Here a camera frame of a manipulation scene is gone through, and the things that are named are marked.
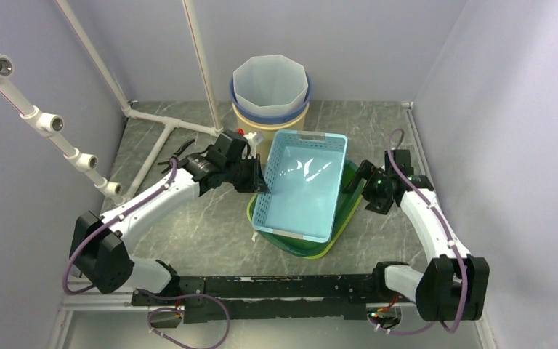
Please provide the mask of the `light blue perforated basket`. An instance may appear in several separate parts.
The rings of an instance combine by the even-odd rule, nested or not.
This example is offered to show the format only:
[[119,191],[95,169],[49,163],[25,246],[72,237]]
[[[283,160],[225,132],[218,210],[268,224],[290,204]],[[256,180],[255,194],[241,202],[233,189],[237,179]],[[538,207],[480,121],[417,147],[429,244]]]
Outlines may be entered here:
[[348,139],[283,129],[275,133],[251,218],[261,233],[325,243],[330,240]]

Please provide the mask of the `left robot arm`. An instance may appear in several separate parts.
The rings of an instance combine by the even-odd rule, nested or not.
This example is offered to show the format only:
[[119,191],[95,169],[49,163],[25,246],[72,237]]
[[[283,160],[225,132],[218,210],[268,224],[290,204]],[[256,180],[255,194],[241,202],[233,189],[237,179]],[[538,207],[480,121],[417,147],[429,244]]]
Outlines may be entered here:
[[203,151],[185,155],[185,141],[160,163],[163,178],[115,209],[85,212],[76,221],[70,257],[62,277],[66,294],[97,289],[110,294],[127,286],[161,305],[181,295],[180,277],[170,264],[132,256],[142,237],[166,215],[224,183],[239,193],[268,193],[257,147],[260,132],[223,131]]

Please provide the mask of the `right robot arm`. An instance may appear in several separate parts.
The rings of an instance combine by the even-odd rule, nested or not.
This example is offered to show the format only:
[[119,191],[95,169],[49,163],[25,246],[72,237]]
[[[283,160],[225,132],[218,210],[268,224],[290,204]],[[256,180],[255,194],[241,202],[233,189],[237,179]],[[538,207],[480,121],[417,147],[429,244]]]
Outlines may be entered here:
[[384,165],[360,163],[343,193],[358,192],[366,210],[388,214],[400,208],[424,248],[428,265],[421,273],[404,262],[380,262],[372,272],[373,296],[388,302],[397,294],[416,306],[424,321],[452,323],[481,319],[490,266],[474,256],[458,239],[443,214],[434,187],[416,175],[406,149],[386,151]]

